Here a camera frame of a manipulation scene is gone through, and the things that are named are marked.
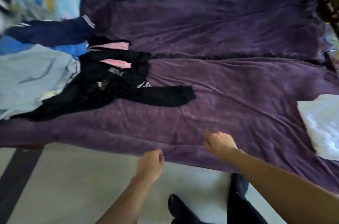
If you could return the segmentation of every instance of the purple blanket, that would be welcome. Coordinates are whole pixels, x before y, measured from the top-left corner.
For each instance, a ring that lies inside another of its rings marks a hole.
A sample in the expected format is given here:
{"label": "purple blanket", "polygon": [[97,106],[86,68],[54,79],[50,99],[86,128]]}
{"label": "purple blanket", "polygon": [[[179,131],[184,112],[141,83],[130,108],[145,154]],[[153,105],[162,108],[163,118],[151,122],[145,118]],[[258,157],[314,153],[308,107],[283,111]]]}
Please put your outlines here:
{"label": "purple blanket", "polygon": [[273,52],[322,59],[328,48],[316,0],[83,1],[98,33],[128,39],[131,50],[151,54]]}
{"label": "purple blanket", "polygon": [[[83,0],[83,11],[98,33],[154,54],[315,58],[326,46],[312,0],[174,2]],[[170,162],[234,172],[202,146],[203,132],[222,131],[245,152],[339,192],[339,162],[315,155],[297,110],[297,101],[339,94],[333,73],[281,58],[153,59],[148,80],[192,85],[197,98],[178,108],[118,99],[47,122],[13,119],[0,124],[0,146],[57,141],[133,155],[161,148]]]}
{"label": "purple blanket", "polygon": [[1,126],[0,145],[58,141],[134,155],[161,148],[170,162],[234,172],[202,145],[203,132],[222,131],[245,152],[339,192],[339,162],[314,154],[297,110],[297,101],[339,94],[335,74],[287,59],[156,59],[148,80],[192,85],[197,98],[177,108],[118,99],[47,122],[13,119]]}

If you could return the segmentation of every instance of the white tile floor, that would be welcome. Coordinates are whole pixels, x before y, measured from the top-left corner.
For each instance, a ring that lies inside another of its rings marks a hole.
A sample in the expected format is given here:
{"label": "white tile floor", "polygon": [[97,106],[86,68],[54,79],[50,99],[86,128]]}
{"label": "white tile floor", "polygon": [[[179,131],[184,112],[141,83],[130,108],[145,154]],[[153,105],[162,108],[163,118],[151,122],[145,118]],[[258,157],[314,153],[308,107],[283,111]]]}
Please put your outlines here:
{"label": "white tile floor", "polygon": [[[0,151],[2,171],[13,153],[8,150]],[[137,159],[68,145],[46,146],[8,224],[95,223],[129,183]],[[166,163],[138,223],[169,224],[171,193],[178,194],[202,221],[226,223],[229,182],[226,173]],[[247,197],[268,223],[285,223],[252,186]]]}

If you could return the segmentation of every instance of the foot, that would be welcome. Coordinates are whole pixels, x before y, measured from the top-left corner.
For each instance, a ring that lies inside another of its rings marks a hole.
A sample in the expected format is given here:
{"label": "foot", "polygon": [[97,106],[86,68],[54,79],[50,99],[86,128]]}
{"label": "foot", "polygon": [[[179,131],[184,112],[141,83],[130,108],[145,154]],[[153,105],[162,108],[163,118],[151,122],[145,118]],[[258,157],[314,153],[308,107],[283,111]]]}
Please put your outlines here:
{"label": "foot", "polygon": [[230,192],[237,193],[240,197],[244,198],[248,190],[248,181],[240,174],[232,174]]}
{"label": "foot", "polygon": [[174,218],[193,218],[200,221],[199,218],[174,194],[171,194],[168,199],[168,210]]}

